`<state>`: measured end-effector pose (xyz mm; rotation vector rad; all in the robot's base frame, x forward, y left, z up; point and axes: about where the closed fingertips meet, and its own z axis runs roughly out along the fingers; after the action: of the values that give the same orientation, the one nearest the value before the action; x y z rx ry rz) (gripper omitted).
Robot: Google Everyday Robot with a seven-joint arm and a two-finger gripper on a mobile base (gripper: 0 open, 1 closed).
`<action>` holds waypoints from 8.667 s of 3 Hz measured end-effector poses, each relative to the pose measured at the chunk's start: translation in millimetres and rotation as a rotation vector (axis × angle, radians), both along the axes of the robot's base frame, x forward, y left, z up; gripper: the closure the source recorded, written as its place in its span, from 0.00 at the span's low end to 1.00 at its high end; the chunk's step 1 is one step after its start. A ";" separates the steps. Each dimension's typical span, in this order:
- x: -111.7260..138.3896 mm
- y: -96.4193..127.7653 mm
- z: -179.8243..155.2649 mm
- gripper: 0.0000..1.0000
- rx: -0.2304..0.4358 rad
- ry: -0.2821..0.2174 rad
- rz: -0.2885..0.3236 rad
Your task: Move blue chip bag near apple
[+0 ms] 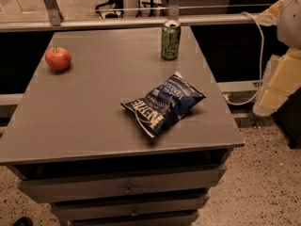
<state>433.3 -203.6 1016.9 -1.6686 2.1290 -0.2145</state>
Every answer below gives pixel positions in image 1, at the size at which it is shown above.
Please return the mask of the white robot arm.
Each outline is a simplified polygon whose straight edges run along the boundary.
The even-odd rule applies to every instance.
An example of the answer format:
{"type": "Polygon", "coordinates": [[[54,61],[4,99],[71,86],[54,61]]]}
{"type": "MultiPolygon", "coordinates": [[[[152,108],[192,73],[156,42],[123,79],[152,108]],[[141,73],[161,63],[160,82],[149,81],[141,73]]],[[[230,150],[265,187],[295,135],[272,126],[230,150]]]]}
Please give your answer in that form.
{"type": "Polygon", "coordinates": [[[301,0],[278,0],[257,18],[260,25],[277,27],[277,40],[289,47],[271,56],[253,105],[258,116],[270,116],[301,88],[301,0]]]}

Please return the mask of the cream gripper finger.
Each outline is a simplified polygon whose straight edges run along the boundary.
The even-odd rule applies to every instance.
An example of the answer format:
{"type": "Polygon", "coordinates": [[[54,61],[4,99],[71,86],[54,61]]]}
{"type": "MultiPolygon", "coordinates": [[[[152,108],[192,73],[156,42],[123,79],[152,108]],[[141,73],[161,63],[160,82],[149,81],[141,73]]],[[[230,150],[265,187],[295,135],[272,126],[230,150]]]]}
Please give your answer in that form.
{"type": "Polygon", "coordinates": [[[301,88],[301,50],[289,49],[283,56],[271,55],[253,105],[257,116],[270,116],[301,88]]]}

